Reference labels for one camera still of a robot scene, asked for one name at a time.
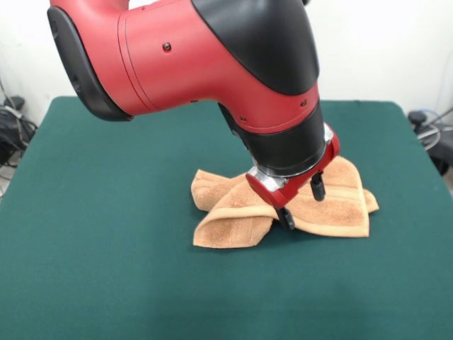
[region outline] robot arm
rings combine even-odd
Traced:
[[[292,229],[285,205],[339,153],[323,121],[319,66],[301,0],[51,0],[68,77],[99,118],[130,120],[201,100],[219,103],[256,166],[247,175]]]

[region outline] table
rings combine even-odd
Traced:
[[[451,339],[453,205],[394,103],[324,101],[369,239],[192,246],[197,169],[251,166],[215,103],[108,123],[53,101],[0,204],[0,339]]]

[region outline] towel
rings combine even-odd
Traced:
[[[288,203],[296,228],[329,237],[368,237],[369,214],[379,205],[362,187],[355,165],[336,157],[325,169],[323,181],[324,201],[314,200],[308,183]],[[197,247],[254,247],[278,218],[275,209],[250,188],[245,174],[226,178],[199,170],[191,191],[196,206],[210,212],[195,230],[193,244]]]

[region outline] wire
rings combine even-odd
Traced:
[[[453,57],[453,50],[450,50],[450,52],[448,53],[447,55],[447,58],[445,60],[445,64],[444,64],[444,68],[443,68],[443,72],[442,72],[442,80],[440,82],[440,87],[439,87],[439,94],[437,95],[437,100],[436,100],[436,110],[439,108],[439,104],[440,104],[440,99],[442,98],[442,94],[444,94],[445,92],[445,80],[448,79],[447,78],[447,70],[448,70],[448,66],[450,64],[450,62],[452,61],[452,57]]]
[[[39,127],[34,122],[32,122],[31,120],[28,120],[25,117],[22,117],[22,120],[24,122],[26,122],[27,124],[31,125],[33,127],[33,129],[35,130],[35,132],[36,132],[37,129],[39,129]]]
[[[25,140],[23,140],[22,133],[21,133],[21,130],[22,130],[23,133],[25,134],[25,136],[27,137],[27,139],[31,140],[31,137],[28,134],[27,128],[25,127],[24,122],[21,119],[17,119],[17,123],[18,123],[17,127],[18,127],[18,131],[19,131],[19,138],[21,139],[22,144],[24,144],[26,147],[28,147],[28,143]]]
[[[419,111],[422,111],[422,112],[425,112],[425,113],[432,113],[433,115],[435,115],[437,118],[440,117],[440,114],[434,110],[430,110],[429,108],[419,108],[418,109]]]
[[[439,120],[442,120],[443,118],[447,117],[450,113],[453,113],[453,108],[450,108],[449,110],[445,111],[442,115],[440,115],[436,119],[431,120],[429,123],[426,123],[426,125],[432,125],[438,122]]]
[[[2,106],[2,110],[8,111],[11,115],[16,117],[17,119],[22,119],[23,114],[17,111],[15,108],[10,108],[9,106]]]
[[[18,147],[17,144],[15,142],[12,142],[9,138],[7,138],[6,136],[0,136],[0,140],[4,140],[5,142],[9,143],[12,147],[15,147],[17,151],[19,152],[24,152],[25,150]]]
[[[4,97],[6,99],[8,99],[8,102],[12,105],[13,109],[15,110],[16,109],[16,104],[13,102],[11,97],[8,96],[8,94],[6,93],[5,86],[3,86],[3,82],[1,81],[1,77],[0,77],[0,89],[1,89],[1,92],[3,93]]]
[[[433,135],[436,135],[436,134],[439,134],[439,133],[440,133],[440,130],[439,130],[439,128],[438,128],[437,126],[430,125],[429,127],[430,127],[432,130],[419,134],[419,135],[417,136],[419,140],[422,140],[422,139],[425,139],[425,138],[427,138],[427,137],[431,137],[431,136],[433,136]]]
[[[436,127],[434,125],[430,125],[430,128],[432,128],[433,131],[427,131],[418,136],[419,140],[424,140],[425,138],[436,135],[436,138],[434,141],[432,141],[428,145],[424,145],[426,151],[431,150],[433,147],[435,147],[437,144],[439,144],[443,132],[453,131],[453,127],[444,127],[443,129],[440,130],[438,127]]]
[[[439,131],[439,133],[436,134],[436,139],[433,140],[430,144],[426,145],[425,146],[425,150],[426,151],[429,151],[431,150],[433,147],[435,147],[439,142],[440,142],[440,138],[441,138],[441,133]]]

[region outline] black cable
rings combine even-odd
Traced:
[[[25,121],[27,122],[27,124],[29,124],[29,125],[31,125],[33,127],[33,130],[35,132],[38,130],[39,127],[34,122],[31,122],[28,119],[25,119]]]
[[[432,121],[430,121],[429,123],[426,123],[425,125],[431,125],[431,124],[434,124],[436,122],[438,122],[439,120],[447,117],[450,113],[453,113],[453,108],[450,108],[449,110],[447,110],[446,112],[444,112],[442,115],[440,115],[439,117],[433,119]]]
[[[23,120],[23,119],[18,119],[18,121],[21,123],[22,129],[23,129],[23,133],[25,133],[25,136],[26,136],[27,139],[28,139],[27,142],[30,142],[30,141],[31,141],[31,138],[32,138],[32,135],[30,135],[30,133],[29,133],[27,127],[25,126],[25,124],[28,124],[28,122],[25,121],[25,120]],[[32,128],[30,127],[30,125],[28,125],[28,127],[30,128],[31,133],[34,134],[34,133],[35,133],[34,129],[32,129]]]
[[[13,100],[6,93],[5,86],[3,86],[3,82],[1,81],[1,77],[0,77],[0,89],[1,89],[1,92],[3,92],[3,95],[5,96],[5,98],[11,104],[11,107],[15,110],[16,109],[16,105],[14,104]]]
[[[15,142],[12,142],[9,138],[7,138],[5,136],[0,136],[0,140],[3,140],[5,142],[7,142],[8,144],[10,144],[12,147],[15,147],[16,150],[19,151],[19,152],[24,152],[25,151],[23,148],[18,147]]]

